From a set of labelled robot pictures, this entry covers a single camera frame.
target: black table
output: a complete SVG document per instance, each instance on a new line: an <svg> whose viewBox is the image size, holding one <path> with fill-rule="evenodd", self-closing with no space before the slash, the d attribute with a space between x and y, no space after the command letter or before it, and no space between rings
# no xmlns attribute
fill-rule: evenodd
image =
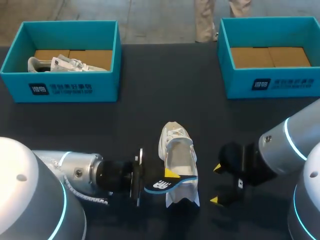
<svg viewBox="0 0 320 240"><path fill-rule="evenodd" d="M227 100L214 43L122 47L117 103L15 104L0 82L0 136L33 150L122 159L143 147L145 162L160 165L158 141L166 122L177 121L193 139L200 209L188 201L166 209L163 195L147 193L139 209L121 199L109 207L83 203L87 239L289 239L287 211L297 174L255 188L245 204L221 209L210 199L231 178L213 169L223 144L252 142L316 99ZM7 51L0 48L0 58Z"/></svg>

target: blue led ring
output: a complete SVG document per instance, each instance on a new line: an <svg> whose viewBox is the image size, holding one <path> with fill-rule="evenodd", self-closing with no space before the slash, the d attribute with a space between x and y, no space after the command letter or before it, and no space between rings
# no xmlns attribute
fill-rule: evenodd
<svg viewBox="0 0 320 240"><path fill-rule="evenodd" d="M284 133L285 133L286 139L288 140L290 146L295 151L295 153L298 154L300 158L302 158L303 160L306 161L307 158L298 150L298 148L296 147L296 145L294 144L294 142L292 141L292 139L291 139L291 137L289 135L288 120L289 120L289 117L284 122Z"/></svg>

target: screw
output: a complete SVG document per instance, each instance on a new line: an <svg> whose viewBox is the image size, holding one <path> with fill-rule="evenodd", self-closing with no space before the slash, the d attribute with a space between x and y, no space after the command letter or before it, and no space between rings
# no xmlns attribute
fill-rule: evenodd
<svg viewBox="0 0 320 240"><path fill-rule="evenodd" d="M271 136L266 136L265 137L265 139L264 139L264 141L266 142L266 143L269 143L270 141L271 141Z"/></svg>
<svg viewBox="0 0 320 240"><path fill-rule="evenodd" d="M82 171L81 171L81 170L75 171L75 176L76 176L77 178L81 178L81 176L82 176Z"/></svg>

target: teal cardboard box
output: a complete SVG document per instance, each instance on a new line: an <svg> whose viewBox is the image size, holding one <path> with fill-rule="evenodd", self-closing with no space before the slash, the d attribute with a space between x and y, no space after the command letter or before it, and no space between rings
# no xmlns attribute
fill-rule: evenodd
<svg viewBox="0 0 320 240"><path fill-rule="evenodd" d="M236 68L232 48L274 47L303 48L310 66ZM223 18L217 54L228 99L320 96L320 26L314 17Z"/></svg>
<svg viewBox="0 0 320 240"><path fill-rule="evenodd" d="M30 73L36 50L112 50L110 71ZM16 103L115 102L121 51L117 21L23 22L0 74Z"/></svg>

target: person's leg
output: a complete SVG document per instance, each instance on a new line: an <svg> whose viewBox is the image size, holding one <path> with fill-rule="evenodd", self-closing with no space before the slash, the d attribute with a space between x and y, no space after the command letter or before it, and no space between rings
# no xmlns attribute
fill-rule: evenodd
<svg viewBox="0 0 320 240"><path fill-rule="evenodd" d="M195 41L213 40L215 0L194 0Z"/></svg>
<svg viewBox="0 0 320 240"><path fill-rule="evenodd" d="M229 0L230 16L232 18L248 17L251 0Z"/></svg>

